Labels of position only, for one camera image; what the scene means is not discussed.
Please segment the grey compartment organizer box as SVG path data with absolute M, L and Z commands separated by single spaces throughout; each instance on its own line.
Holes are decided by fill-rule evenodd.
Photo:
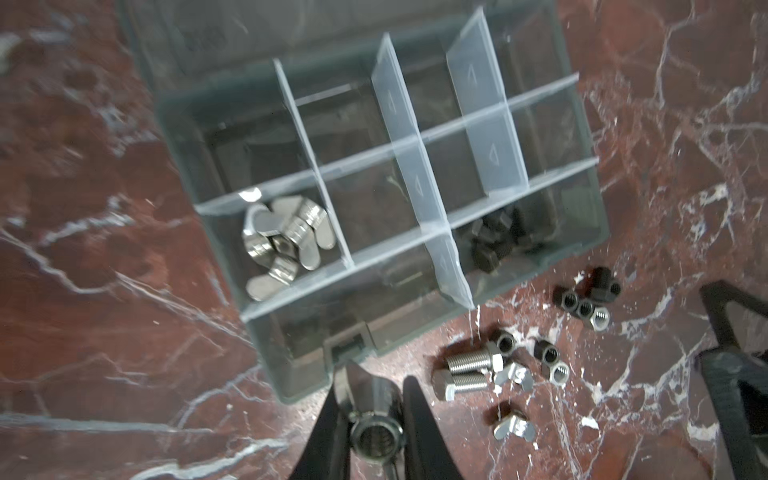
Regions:
M 285 404 L 608 236 L 553 1 L 116 8 Z M 251 257 L 256 203 L 286 222 Z M 495 250 L 493 273 L 475 244 Z

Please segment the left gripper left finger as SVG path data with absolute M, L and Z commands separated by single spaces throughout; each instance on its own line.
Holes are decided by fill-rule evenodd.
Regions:
M 334 376 L 304 451 L 289 479 L 349 479 L 351 399 L 345 374 Z

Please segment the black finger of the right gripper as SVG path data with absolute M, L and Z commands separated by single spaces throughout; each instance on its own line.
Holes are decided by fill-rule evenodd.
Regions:
M 767 359 L 767 301 L 726 280 L 699 289 L 719 346 L 734 347 Z
M 736 479 L 767 477 L 767 363 L 738 349 L 711 349 L 698 368 Z

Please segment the silver eye nut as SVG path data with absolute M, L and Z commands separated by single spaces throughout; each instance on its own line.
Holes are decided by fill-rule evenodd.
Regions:
M 405 444 L 400 388 L 347 362 L 336 370 L 333 389 L 351 424 L 349 439 L 355 454 L 369 463 L 394 463 Z

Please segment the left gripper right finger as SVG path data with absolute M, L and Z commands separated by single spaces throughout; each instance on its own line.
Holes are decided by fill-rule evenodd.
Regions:
M 405 479 L 462 480 L 423 390 L 414 376 L 403 383 Z

